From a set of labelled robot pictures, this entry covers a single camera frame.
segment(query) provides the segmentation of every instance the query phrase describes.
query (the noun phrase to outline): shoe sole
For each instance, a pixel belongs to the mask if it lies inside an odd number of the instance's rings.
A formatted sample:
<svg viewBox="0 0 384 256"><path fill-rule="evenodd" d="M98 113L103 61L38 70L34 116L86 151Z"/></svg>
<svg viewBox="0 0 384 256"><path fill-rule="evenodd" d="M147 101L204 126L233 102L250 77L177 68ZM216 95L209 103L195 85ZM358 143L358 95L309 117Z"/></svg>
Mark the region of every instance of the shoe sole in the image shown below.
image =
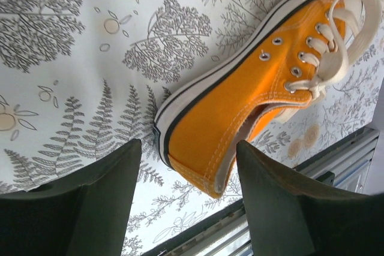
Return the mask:
<svg viewBox="0 0 384 256"><path fill-rule="evenodd" d="M213 88L233 73L243 61L291 15L313 0L281 0L261 21L248 41L220 65L187 83L161 105L154 120L155 147L170 168L168 144L173 129L186 113Z"/></svg>

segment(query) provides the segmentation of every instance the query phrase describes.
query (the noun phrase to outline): orange shoe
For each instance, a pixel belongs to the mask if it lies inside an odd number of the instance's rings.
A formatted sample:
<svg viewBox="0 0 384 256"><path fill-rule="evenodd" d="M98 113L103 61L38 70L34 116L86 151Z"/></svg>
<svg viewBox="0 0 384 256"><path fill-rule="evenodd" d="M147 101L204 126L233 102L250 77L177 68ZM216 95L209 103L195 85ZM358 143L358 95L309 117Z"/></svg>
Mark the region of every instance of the orange shoe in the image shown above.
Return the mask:
<svg viewBox="0 0 384 256"><path fill-rule="evenodd" d="M237 142L321 100L325 86L340 81L368 47L380 20L379 0L282 0L240 51L160 107L154 131L161 159L220 197Z"/></svg>

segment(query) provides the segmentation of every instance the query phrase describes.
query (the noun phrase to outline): white shoelace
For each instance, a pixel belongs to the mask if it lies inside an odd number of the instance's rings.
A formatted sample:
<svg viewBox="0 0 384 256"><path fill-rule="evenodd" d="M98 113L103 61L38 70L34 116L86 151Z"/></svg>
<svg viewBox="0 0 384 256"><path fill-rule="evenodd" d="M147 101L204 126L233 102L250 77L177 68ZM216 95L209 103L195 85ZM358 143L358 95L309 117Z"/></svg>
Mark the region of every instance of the white shoelace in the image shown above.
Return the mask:
<svg viewBox="0 0 384 256"><path fill-rule="evenodd" d="M380 25L382 17L380 0L361 0L365 8L365 21L361 30L351 11L345 8L335 8L339 1L335 0L329 9L329 25L319 23L316 26L318 33L328 40L328 44L318 38L307 38L307 44L320 53L321 59L319 60L312 53L304 53L301 56L302 61L316 67L315 76L312 80L300 80L289 84L289 89L292 91L311 91L310 105L324 99L326 86L339 82L346 76L349 68L367 49ZM334 19L344 21L352 31L355 39L348 49L336 28ZM284 109L275 119L279 122L286 122L298 110Z"/></svg>

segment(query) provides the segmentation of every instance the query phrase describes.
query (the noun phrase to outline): floral tablecloth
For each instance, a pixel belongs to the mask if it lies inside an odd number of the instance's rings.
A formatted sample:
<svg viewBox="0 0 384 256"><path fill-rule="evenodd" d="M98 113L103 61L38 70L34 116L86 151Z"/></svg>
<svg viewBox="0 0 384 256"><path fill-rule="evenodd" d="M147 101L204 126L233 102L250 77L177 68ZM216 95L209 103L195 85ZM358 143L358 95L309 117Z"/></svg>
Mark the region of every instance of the floral tablecloth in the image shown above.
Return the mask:
<svg viewBox="0 0 384 256"><path fill-rule="evenodd" d="M143 156L122 254L140 255L241 198L213 200L153 148L163 100L226 59L278 0L0 0L0 192L35 188L131 138ZM254 145L294 167L372 119L384 27L327 98Z"/></svg>

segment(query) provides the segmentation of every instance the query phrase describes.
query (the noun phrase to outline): orange fabric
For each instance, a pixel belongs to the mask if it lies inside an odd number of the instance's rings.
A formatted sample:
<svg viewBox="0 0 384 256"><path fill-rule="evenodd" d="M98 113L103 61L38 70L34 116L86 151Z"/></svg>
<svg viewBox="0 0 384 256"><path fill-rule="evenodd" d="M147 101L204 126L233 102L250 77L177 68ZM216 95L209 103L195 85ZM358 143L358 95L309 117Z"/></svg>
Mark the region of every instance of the orange fabric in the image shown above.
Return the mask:
<svg viewBox="0 0 384 256"><path fill-rule="evenodd" d="M309 91L291 94L283 85L313 78L315 68L302 63L297 55L303 51L320 57L305 40L312 36L326 42L316 32L315 25L328 23L325 12L332 2L315 0L300 9L179 121L169 142L170 162L176 171L202 191L219 197L214 191L217 170L239 128L255 107L286 102L291 103L291 107L305 108L308 105L311 100ZM344 35L344 23L338 20L336 23L340 34ZM283 39L282 45L272 43L276 37ZM263 52L271 55L270 60L259 59ZM291 74L293 66L302 70L302 77ZM249 139L254 138L279 111L276 109L264 115L250 131Z"/></svg>

